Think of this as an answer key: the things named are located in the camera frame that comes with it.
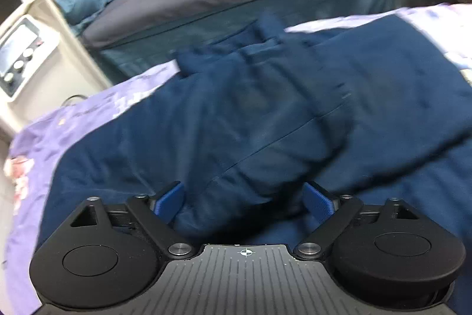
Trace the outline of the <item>teal bed skirt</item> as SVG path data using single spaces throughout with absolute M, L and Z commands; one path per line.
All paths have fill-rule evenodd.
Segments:
M 246 45 L 246 34 L 263 41 L 303 22 L 379 14 L 394 5 L 395 0 L 254 0 L 146 28 L 119 10 L 116 15 L 124 23 L 121 37 L 116 35 L 118 24 L 101 14 L 81 39 L 105 75 L 118 84 L 207 45 L 235 48 Z

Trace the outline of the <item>white machine with control knobs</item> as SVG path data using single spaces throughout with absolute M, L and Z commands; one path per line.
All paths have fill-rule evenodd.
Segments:
M 30 0 L 1 34 L 1 128 L 10 136 L 59 108 L 111 86 L 54 0 Z

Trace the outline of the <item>navy blue padded jacket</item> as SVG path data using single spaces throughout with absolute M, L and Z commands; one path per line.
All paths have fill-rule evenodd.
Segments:
M 38 239 L 88 197 L 118 203 L 175 181 L 186 201 L 173 227 L 195 242 L 242 241 L 296 215 L 310 180 L 432 213 L 466 197 L 471 86 L 408 22 L 245 37 L 179 56 L 176 76 L 72 145 Z

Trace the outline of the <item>purple floral bed sheet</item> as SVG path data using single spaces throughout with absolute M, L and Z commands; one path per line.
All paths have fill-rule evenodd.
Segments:
M 326 33 L 356 28 L 390 15 L 400 17 L 423 34 L 457 67 L 471 86 L 471 6 L 468 4 L 401 8 L 372 16 L 337 17 L 306 22 L 283 30 L 300 34 Z M 130 107 L 150 96 L 179 71 L 178 60 L 170 60 L 89 97 L 84 102 L 49 113 L 28 125 L 16 136 L 10 147 L 5 171 L 16 185 L 14 224 L 6 247 L 6 279 L 17 314 L 31 314 L 39 306 L 39 300 L 30 282 L 29 266 L 34 251 L 44 242 L 38 239 L 42 216 L 54 171 L 64 153 L 88 133 L 119 117 Z M 354 194 L 368 204 L 380 204 L 388 198 L 401 198 L 451 231 L 465 245 L 471 244 L 471 183 L 466 188 L 464 199 L 454 196 L 441 199 L 442 205 L 453 208 L 452 213 L 432 213 L 417 202 L 394 194 L 375 201 L 369 201 L 358 193 L 333 194 Z M 302 204 L 301 189 L 299 198 L 301 209 L 296 215 L 274 218 L 271 223 L 242 241 L 224 238 L 221 241 L 193 242 L 275 243 L 295 246 L 317 226 L 314 217 Z

